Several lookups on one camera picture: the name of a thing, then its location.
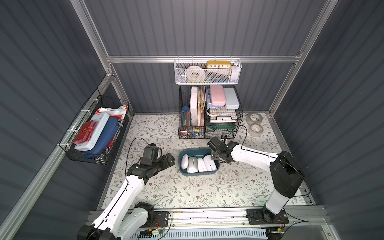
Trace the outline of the white rounded computer mouse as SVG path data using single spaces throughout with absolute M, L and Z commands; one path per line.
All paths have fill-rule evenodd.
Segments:
M 211 155 L 204 156 L 203 160 L 204 160 L 207 172 L 214 172 L 217 170 L 217 166 L 215 164 L 215 161 L 212 159 Z

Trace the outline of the white slim computer mouse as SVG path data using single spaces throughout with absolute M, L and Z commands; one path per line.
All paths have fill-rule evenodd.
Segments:
M 198 173 L 198 162 L 196 157 L 189 157 L 188 173 Z

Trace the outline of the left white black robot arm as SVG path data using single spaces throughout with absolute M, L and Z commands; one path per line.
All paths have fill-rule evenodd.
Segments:
M 149 179 L 175 165 L 175 157 L 155 144 L 145 146 L 143 156 L 137 164 L 129 167 L 125 180 L 105 210 L 92 222 L 83 225 L 78 240 L 128 240 L 142 226 L 151 226 L 154 222 L 154 206 L 139 203 L 132 213 L 126 214 L 133 201 L 144 189 Z

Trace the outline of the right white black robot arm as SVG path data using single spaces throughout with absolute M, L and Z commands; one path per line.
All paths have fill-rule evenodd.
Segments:
M 293 156 L 286 151 L 278 154 L 257 151 L 237 142 L 224 143 L 212 138 L 208 147 L 226 163 L 241 162 L 259 168 L 272 177 L 274 190 L 263 206 L 264 215 L 277 216 L 287 202 L 295 198 L 305 175 Z

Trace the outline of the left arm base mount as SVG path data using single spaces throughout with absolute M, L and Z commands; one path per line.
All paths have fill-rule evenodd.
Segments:
M 142 228 L 165 228 L 168 226 L 169 220 L 170 220 L 170 213 L 168 211 L 159 211 L 154 212 L 150 211 L 148 214 L 147 221 L 144 225 L 142 225 Z

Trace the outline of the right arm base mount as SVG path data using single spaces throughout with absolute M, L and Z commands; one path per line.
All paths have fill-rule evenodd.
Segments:
M 288 214 L 282 209 L 277 215 L 268 209 L 247 209 L 246 218 L 250 225 L 285 225 L 289 223 Z

